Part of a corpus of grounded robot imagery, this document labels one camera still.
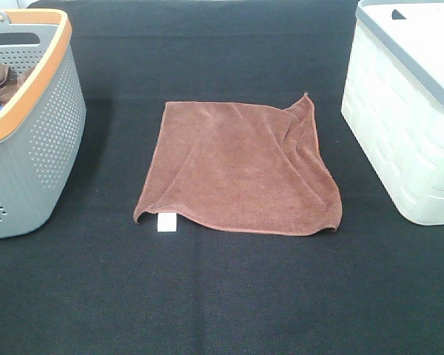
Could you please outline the brown cloth in basket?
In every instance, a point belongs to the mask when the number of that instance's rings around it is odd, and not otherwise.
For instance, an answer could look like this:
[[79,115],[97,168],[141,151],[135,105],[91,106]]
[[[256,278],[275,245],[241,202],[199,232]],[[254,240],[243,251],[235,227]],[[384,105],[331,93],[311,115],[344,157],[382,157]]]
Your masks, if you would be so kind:
[[0,64],[0,107],[9,102],[34,69],[31,67],[21,75],[16,75],[10,65]]

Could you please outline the brown towel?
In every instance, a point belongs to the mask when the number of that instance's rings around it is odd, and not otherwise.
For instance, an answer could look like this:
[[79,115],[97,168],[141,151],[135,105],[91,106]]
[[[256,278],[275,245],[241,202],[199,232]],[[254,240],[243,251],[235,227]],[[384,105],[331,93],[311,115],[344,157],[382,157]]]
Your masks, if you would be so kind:
[[174,213],[221,231],[336,230],[340,191],[320,154],[315,106],[169,101],[133,217]]

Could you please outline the grey basket with orange rim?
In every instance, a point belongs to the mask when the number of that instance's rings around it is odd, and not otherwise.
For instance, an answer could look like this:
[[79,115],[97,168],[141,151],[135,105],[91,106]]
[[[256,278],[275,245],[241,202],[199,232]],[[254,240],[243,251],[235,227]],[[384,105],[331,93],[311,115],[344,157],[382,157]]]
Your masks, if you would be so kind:
[[0,44],[0,64],[27,76],[0,110],[0,239],[34,231],[50,217],[86,118],[67,14],[0,10],[0,35],[11,33],[33,34],[38,41]]

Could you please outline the white basket with grey rim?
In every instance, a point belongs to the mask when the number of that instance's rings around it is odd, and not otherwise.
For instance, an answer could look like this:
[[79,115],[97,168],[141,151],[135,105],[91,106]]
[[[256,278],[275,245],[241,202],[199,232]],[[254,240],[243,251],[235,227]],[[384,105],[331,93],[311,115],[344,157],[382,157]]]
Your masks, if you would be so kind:
[[404,218],[444,225],[444,1],[360,1],[341,112]]

